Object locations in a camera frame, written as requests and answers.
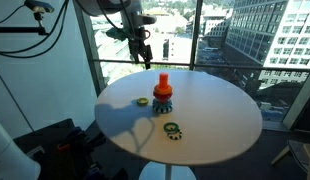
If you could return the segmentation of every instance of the yellow ring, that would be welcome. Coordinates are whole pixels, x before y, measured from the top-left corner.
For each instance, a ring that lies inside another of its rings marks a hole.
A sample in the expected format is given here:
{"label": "yellow ring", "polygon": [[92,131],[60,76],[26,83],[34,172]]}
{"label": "yellow ring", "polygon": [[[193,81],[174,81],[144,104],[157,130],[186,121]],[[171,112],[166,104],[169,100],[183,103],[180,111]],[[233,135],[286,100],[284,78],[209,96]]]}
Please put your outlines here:
{"label": "yellow ring", "polygon": [[137,99],[137,104],[138,105],[147,105],[148,104],[148,99],[145,97],[141,97]]}

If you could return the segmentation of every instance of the table top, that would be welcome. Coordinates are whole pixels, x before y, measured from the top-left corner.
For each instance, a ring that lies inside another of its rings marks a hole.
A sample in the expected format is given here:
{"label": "table top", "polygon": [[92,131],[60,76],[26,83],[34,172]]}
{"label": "table top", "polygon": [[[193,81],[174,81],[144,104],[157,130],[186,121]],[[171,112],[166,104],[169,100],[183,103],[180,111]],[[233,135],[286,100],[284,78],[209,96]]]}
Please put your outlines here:
{"label": "table top", "polygon": [[[152,110],[159,74],[169,74],[173,111]],[[140,97],[149,99],[138,106]],[[204,72],[148,70],[115,81],[95,106],[100,130],[120,148],[142,158],[172,165],[221,162],[249,149],[262,131],[255,101],[237,86]],[[167,137],[163,126],[175,122],[180,140]]]}

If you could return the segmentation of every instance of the white wall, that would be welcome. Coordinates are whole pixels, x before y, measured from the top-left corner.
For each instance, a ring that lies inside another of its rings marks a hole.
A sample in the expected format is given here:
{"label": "white wall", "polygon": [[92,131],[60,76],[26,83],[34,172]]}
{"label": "white wall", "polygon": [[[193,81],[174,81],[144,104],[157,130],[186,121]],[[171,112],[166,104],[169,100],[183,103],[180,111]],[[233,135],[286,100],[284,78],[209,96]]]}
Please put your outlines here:
{"label": "white wall", "polygon": [[[54,13],[43,15],[43,24],[49,32],[63,1],[43,2],[55,8]],[[0,20],[23,3],[20,0],[0,0]],[[37,26],[37,22],[25,7],[0,26]],[[56,34],[57,31],[42,46],[18,55],[45,50]],[[23,49],[42,38],[38,34],[0,34],[0,50]],[[32,59],[0,56],[0,74],[35,130],[66,118],[72,118],[75,125],[86,129],[95,118],[96,94],[72,1],[69,2],[63,34],[55,47]],[[30,127],[5,91],[0,85],[0,122],[15,138],[29,132]]]}

